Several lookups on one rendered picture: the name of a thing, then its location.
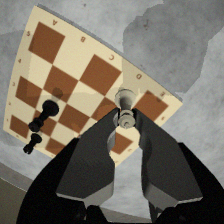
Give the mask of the white chess piece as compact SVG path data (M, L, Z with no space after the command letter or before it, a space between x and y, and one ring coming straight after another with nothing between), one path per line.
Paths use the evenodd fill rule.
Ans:
M132 128L135 124L135 119L131 108L136 104L135 94L128 89L120 90L115 95L115 104L121 109L118 120L119 126L124 129Z

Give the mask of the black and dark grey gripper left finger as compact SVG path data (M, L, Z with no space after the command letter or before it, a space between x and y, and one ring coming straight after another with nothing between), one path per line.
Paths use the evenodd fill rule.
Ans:
M21 204L16 224L61 224L84 220L89 205L112 197L120 108L115 107L73 138L37 175Z

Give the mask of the brown and cream chessboard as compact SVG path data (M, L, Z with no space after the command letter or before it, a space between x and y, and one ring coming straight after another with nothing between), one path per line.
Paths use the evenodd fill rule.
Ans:
M162 126L183 103L153 78L92 36L34 5L15 59L3 130L28 144L28 124L46 100L59 113L44 121L34 149L54 158L74 137L113 110L115 95L129 89L137 108ZM118 107L117 107L118 108ZM115 167L139 146L135 127L116 128L109 155Z

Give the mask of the black chess piece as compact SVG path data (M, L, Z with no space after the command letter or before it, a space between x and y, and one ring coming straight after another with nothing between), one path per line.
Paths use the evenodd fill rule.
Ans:
M42 105L43 111L39 117L35 117L32 122L28 124L32 132L38 133L40 127L44 125L44 121L49 117L54 117L59 113L59 106L52 100L46 100Z
M33 147L37 144L37 143L41 143L42 138L40 135L36 134L36 133L32 133L31 134L31 140L29 142L29 144L27 144L24 148L23 151L27 154L31 154L33 151Z

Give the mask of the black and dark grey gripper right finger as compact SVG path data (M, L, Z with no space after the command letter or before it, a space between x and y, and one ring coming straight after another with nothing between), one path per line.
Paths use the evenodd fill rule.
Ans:
M179 221L224 224L224 189L216 177L183 142L138 109L131 111L140 134L141 185L152 223L165 208L175 207Z

